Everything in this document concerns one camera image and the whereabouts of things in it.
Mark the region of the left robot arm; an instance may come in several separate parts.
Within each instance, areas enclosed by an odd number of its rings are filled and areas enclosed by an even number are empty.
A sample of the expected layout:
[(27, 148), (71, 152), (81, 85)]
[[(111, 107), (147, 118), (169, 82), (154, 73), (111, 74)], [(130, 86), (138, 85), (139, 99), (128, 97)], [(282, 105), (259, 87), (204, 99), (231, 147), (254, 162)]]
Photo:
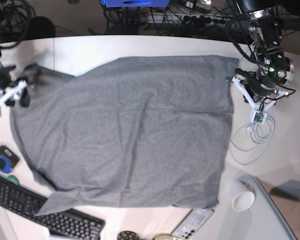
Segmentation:
[[(283, 97), (295, 93), (287, 85), (294, 77), (293, 61), (285, 57), (281, 46), (282, 30), (273, 16), (274, 0), (237, 0), (235, 1), (239, 14), (236, 14), (225, 26), (225, 33), (240, 54), (249, 62), (256, 64), (255, 72), (248, 72), (240, 68), (235, 73), (244, 79), (239, 81), (247, 91), (247, 96), (254, 103), (276, 102)], [(232, 26), (240, 24), (250, 18), (248, 31), (254, 41), (249, 47), (250, 53), (245, 53), (232, 36)]]

